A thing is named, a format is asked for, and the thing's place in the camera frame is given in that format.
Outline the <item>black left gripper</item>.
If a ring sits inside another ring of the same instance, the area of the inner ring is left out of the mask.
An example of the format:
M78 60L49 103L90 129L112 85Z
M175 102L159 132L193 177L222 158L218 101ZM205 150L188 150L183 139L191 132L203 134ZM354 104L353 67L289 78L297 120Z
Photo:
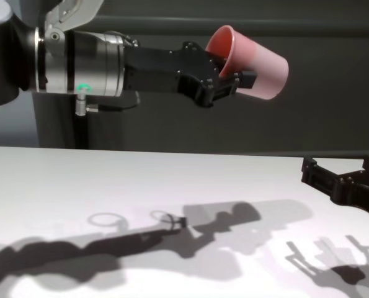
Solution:
M249 70L231 74L228 58L212 56L192 42L178 50L127 47L124 58L125 90L183 94L200 107L211 107L240 88L252 89L257 78Z

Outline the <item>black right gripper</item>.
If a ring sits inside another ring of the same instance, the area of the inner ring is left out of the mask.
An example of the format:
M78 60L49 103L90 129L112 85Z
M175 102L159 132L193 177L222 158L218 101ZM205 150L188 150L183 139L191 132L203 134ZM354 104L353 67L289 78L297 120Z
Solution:
M333 199L333 203L354 207L369 214L369 155L363 159L364 170L335 174L318 165L311 157L304 157L301 182Z

